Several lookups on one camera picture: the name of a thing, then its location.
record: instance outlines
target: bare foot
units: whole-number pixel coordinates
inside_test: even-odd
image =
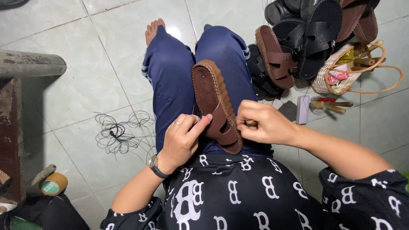
[[[147,30],[145,31],[145,37],[146,37],[146,44],[148,46],[151,43],[151,41],[153,40],[153,38],[156,36],[157,27],[159,25],[163,25],[163,28],[166,28],[165,27],[165,22],[163,22],[163,20],[161,18],[151,22],[151,24],[146,27]]]

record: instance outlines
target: person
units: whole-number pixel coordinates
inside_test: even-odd
[[[142,74],[153,86],[158,154],[118,192],[102,229],[407,229],[407,179],[371,150],[291,123],[258,103],[245,61],[249,51],[237,34],[206,25],[194,55],[166,33],[162,19],[145,35]],[[245,138],[237,155],[200,136],[212,115],[196,124],[191,115],[191,69],[203,59],[214,61],[224,77]],[[257,121],[257,128],[246,120]],[[305,149],[329,165],[319,173],[322,204],[273,158],[271,144]],[[153,197],[161,184],[163,205]]]

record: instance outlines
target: leg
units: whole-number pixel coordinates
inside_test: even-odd
[[[161,19],[148,26],[146,42],[148,49],[142,74],[153,86],[156,150],[159,153],[163,148],[165,132],[169,125],[180,114],[193,112],[195,93],[191,69],[195,60],[188,46],[166,33]]]
[[[250,52],[243,39],[223,26],[204,26],[204,32],[196,44],[197,61],[214,61],[221,70],[234,113],[237,115],[242,100],[257,101],[246,64]],[[241,153],[262,154],[271,149],[270,144],[245,140]]]

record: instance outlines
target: red label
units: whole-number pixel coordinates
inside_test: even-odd
[[[349,78],[349,73],[337,73],[335,75],[328,76],[330,83],[335,83],[345,78]]]

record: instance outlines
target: watch strap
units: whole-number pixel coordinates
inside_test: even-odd
[[[166,179],[166,177],[169,176],[169,175],[164,174],[163,172],[161,172],[161,171],[159,170],[159,168],[156,167],[156,166],[153,166],[153,167],[151,168],[151,170],[153,171],[153,173],[154,173],[155,175],[157,175],[158,177],[160,177],[160,178],[162,178],[162,179]]]

